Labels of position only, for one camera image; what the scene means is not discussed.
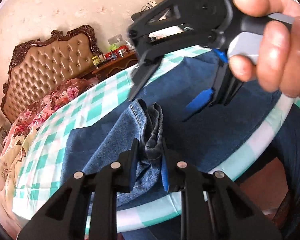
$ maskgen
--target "gray handle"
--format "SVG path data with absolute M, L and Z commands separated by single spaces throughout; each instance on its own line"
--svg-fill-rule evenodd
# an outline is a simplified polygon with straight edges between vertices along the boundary
M 286 22 L 291 25 L 294 21 L 293 17 L 283 15 L 281 13 L 273 13 L 268 15 L 268 17 L 281 22 Z M 259 47 L 262 37 L 262 35 L 250 32 L 240 33 L 229 45 L 227 52 L 228 58 L 233 55 L 245 55 L 249 57 L 254 64 L 256 64 L 259 56 Z

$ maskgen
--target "wooden dresser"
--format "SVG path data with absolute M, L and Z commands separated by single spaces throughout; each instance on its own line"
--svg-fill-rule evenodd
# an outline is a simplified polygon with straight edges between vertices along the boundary
M 136 63 L 138 63 L 137 54 L 135 52 L 128 52 L 123 57 L 118 57 L 117 59 L 101 63 L 97 67 L 90 68 L 79 78 L 89 79 L 97 76 L 100 81 L 103 81 Z

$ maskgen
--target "screw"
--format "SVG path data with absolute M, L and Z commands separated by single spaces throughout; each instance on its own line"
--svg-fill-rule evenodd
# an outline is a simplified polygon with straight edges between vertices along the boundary
M 82 171 L 77 171 L 73 174 L 75 179 L 81 179 L 83 177 L 83 172 Z
M 144 64 L 145 64 L 145 66 L 147 66 L 147 67 L 150 66 L 150 65 L 151 65 L 151 60 L 145 59 Z
M 181 169 L 184 169 L 188 166 L 188 164 L 186 162 L 178 162 L 177 166 Z
M 224 178 L 225 174 L 222 171 L 216 171 L 214 173 L 214 176 L 218 179 L 222 179 L 222 178 Z
M 135 37 L 138 35 L 138 32 L 135 31 L 135 30 L 130 30 L 130 31 L 129 31 L 129 35 L 130 35 L 132 38 L 135 38 Z
M 113 168 L 113 169 L 118 169 L 121 167 L 121 163 L 119 162 L 113 162 L 110 164 L 110 167 Z
M 209 42 L 213 42 L 214 40 L 215 40 L 215 35 L 214 34 L 208 35 L 208 41 Z

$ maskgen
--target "ornate wooden headboard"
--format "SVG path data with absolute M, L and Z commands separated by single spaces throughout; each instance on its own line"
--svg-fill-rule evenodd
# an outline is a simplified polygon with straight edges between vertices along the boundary
M 76 78 L 102 54 L 94 30 L 83 25 L 63 36 L 54 30 L 46 41 L 31 40 L 15 47 L 3 85 L 1 110 L 12 123 L 31 103 L 43 98 L 62 82 Z

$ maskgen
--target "wall outlet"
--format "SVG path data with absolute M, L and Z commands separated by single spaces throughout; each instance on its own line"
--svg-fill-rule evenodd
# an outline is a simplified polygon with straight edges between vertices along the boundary
M 115 43 L 120 42 L 120 41 L 123 41 L 122 35 L 121 35 L 121 34 L 116 35 L 116 36 L 114 36 L 114 37 L 112 37 L 112 38 L 110 38 L 110 39 L 108 40 L 109 45 L 115 44 Z

